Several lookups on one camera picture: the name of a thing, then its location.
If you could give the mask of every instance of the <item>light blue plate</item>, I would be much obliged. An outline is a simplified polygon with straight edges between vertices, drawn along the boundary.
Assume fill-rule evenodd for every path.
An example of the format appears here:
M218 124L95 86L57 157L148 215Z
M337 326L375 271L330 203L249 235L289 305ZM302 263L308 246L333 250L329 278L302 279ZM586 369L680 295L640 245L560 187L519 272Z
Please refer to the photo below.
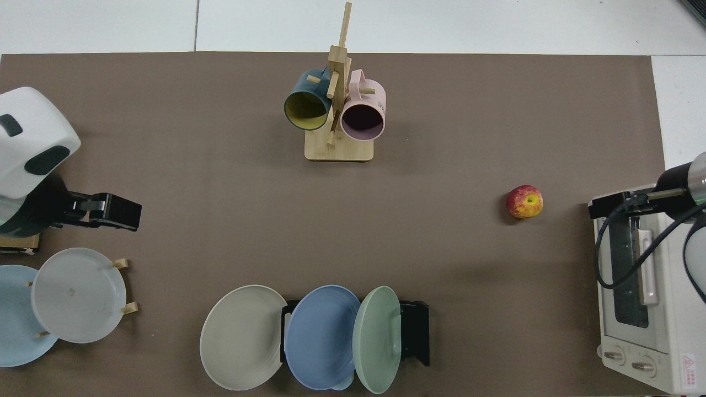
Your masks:
M299 383L313 390L343 390L351 384L358 308L358 298L339 285L316 288L294 308L285 355Z
M45 354L56 336L37 338L44 329L32 310L32 288L37 271L27 266L0 266L0 367L27 364Z

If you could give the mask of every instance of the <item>black cable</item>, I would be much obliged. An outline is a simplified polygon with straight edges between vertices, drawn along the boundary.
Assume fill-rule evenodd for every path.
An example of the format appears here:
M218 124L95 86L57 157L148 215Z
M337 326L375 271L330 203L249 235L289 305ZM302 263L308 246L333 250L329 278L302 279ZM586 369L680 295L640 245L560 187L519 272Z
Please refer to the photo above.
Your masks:
M610 222L613 221L613 219L617 216L620 215L622 212L626 211L628 208L628 205L630 205L630 202L625 202L619 206L617 206L613 212L608 215L608 218L606 219L605 222L603 222L603 225L601 226L601 229L598 231L598 235L596 236L596 246L594 250L594 258L593 258L593 266L594 270L596 272L596 279L598 280L598 283L603 287L606 288L607 290L613 290L622 284L624 284L635 272L638 271L638 269L642 266L642 264L645 262L648 256L654 252L654 250L657 248L659 243L664 241L664 239L667 238L667 236L674 231L674 229L677 228L677 226L681 225L682 223L686 222L689 220L689 218L693 217L697 212L703 211L706 209L706 202L701 203L700 205L691 208L689 211L685 212L677 218L674 222L672 222L669 226L667 226L659 235L657 238L655 238L650 246L646 248L646 250L640 255L640 257L637 259L637 261L633 264L633 266L630 268L630 270L620 277L618 281L608 284L606 283L603 278L601 277L601 269L599 265L599 257L600 257L600 250L601 250L601 241L603 240L603 234L606 231L606 228L610 224Z

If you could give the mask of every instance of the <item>oven handle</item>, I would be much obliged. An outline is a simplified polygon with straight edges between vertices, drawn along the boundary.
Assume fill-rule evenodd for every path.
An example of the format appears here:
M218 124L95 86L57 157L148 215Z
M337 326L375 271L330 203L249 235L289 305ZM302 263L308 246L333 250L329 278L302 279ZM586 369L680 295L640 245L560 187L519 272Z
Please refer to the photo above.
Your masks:
M640 255L652 243L651 230L638 230L638 250ZM640 287L640 303L645 306L655 306L659 304L657 296L657 283L654 276L654 253L648 256L642 264L638 274L638 285Z

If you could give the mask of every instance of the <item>mug handle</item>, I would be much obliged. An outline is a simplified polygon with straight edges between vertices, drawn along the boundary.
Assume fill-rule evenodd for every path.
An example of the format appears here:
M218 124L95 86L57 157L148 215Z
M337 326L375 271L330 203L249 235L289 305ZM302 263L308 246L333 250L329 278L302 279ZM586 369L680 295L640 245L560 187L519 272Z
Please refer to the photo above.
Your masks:
M357 69L351 72L351 83L348 85L348 93L352 100L362 100L360 96L360 83L365 82L363 69Z

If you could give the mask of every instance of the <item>red apple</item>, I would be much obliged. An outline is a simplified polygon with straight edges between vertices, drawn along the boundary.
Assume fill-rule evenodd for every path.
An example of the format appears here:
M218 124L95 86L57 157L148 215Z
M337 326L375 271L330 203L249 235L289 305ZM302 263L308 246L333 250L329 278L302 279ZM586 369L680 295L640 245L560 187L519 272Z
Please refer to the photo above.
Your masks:
M544 200L536 187L523 184L508 194L505 205L510 215L518 219L526 219L539 215L544 207Z

